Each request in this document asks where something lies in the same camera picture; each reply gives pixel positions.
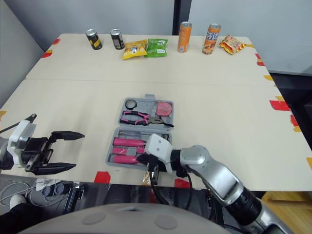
orange can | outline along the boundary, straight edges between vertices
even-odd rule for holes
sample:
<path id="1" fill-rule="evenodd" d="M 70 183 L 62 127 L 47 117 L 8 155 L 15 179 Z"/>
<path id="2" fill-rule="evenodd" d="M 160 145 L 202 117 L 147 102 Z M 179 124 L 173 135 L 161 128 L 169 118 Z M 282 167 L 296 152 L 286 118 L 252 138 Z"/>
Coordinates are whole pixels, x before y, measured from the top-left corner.
<path id="1" fill-rule="evenodd" d="M 180 24 L 179 42 L 177 44 L 177 51 L 185 53 L 190 42 L 192 24 L 190 22 L 182 22 Z"/>
<path id="2" fill-rule="evenodd" d="M 203 50 L 202 50 L 204 54 L 210 55 L 213 53 L 216 40 L 218 39 L 220 31 L 221 31 L 220 24 L 212 23 L 209 25 L 205 43 L 204 43 Z"/>

soda can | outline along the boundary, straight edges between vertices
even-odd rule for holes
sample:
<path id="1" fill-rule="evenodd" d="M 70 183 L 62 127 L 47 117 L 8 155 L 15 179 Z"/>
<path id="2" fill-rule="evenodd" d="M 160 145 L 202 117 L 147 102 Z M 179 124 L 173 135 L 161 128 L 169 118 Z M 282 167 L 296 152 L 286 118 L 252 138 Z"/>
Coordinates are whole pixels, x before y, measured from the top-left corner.
<path id="1" fill-rule="evenodd" d="M 111 31 L 111 37 L 114 43 L 114 47 L 118 50 L 125 48 L 125 44 L 123 43 L 121 31 L 119 29 L 113 29 Z"/>
<path id="2" fill-rule="evenodd" d="M 190 42 L 192 24 L 190 22 L 182 22 L 180 24 L 179 42 L 177 50 L 180 53 L 187 52 L 187 47 Z"/>
<path id="3" fill-rule="evenodd" d="M 221 31 L 220 24 L 212 23 L 209 25 L 205 43 L 204 43 L 203 50 L 202 50 L 204 54 L 210 55 L 213 53 L 216 40 L 218 39 L 220 31 Z"/>
<path id="4" fill-rule="evenodd" d="M 98 38 L 98 33 L 94 29 L 89 29 L 86 31 L 86 36 L 94 50 L 99 50 L 102 48 L 102 43 Z"/>

pliers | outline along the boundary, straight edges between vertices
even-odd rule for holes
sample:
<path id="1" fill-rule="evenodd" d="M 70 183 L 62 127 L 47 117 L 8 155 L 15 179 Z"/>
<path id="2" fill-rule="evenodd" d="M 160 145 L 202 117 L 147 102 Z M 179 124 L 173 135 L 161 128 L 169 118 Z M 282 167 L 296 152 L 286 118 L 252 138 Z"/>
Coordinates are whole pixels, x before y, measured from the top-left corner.
<path id="1" fill-rule="evenodd" d="M 139 111 L 124 111 L 122 114 L 125 116 L 139 116 L 143 119 L 128 120 L 128 119 L 122 118 L 120 120 L 121 123 L 126 123 L 126 124 L 131 124 L 131 125 L 143 125 L 143 126 L 146 126 L 152 123 L 152 124 L 164 124 L 165 126 L 172 127 L 172 128 L 174 127 L 172 124 L 165 123 L 161 118 L 152 117 L 148 113 L 142 113 Z"/>

table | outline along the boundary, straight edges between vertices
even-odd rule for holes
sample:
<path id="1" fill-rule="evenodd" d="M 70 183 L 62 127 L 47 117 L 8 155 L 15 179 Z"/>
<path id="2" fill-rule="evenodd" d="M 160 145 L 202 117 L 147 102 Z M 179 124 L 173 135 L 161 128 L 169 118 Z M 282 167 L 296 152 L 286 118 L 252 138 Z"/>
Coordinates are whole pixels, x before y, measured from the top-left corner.
<path id="1" fill-rule="evenodd" d="M 93 182 L 101 171 L 110 174 L 110 183 L 140 185 L 144 171 L 108 166 L 105 157 L 119 126 L 123 100 L 143 98 L 146 93 L 175 103 L 171 131 L 175 148 L 206 146 L 250 190 L 312 190 L 312 170 L 306 160 L 311 150 L 302 133 L 293 131 L 290 112 L 271 107 L 269 100 L 280 96 L 273 85 L 26 79 L 3 106 L 7 113 L 1 125 L 36 113 L 34 137 L 60 130 L 85 134 L 83 139 L 53 145 L 50 162 L 76 163 L 75 168 L 40 177 Z M 34 176 L 16 167 L 2 173 Z M 204 188 L 198 177 L 191 177 L 194 188 Z M 174 182 L 174 177 L 160 175 L 160 185 L 174 186 Z"/>
<path id="2" fill-rule="evenodd" d="M 122 60 L 110 35 L 99 35 L 103 48 L 93 50 L 84 34 L 61 34 L 51 45 L 52 53 L 42 58 L 27 79 L 102 80 L 146 83 L 233 84 L 272 86 L 270 75 L 257 65 L 259 56 L 251 47 L 235 55 L 216 47 L 212 55 L 201 52 L 205 38 L 192 36 L 187 53 L 177 52 L 178 36 L 123 35 L 125 42 L 147 38 L 168 39 L 167 57 L 136 57 Z M 237 37 L 251 44 L 247 37 Z"/>

toolbox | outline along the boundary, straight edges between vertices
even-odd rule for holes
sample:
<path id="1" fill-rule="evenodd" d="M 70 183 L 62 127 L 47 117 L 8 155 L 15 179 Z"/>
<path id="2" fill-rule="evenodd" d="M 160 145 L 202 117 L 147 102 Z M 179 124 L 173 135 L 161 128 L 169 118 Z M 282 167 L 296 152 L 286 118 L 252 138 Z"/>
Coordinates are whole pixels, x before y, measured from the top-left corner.
<path id="1" fill-rule="evenodd" d="M 174 104 L 156 100 L 154 95 L 145 98 L 126 98 L 118 119 L 120 127 L 115 129 L 106 163 L 111 166 L 147 170 L 136 157 L 144 153 L 149 136 L 153 133 L 172 143 Z"/>

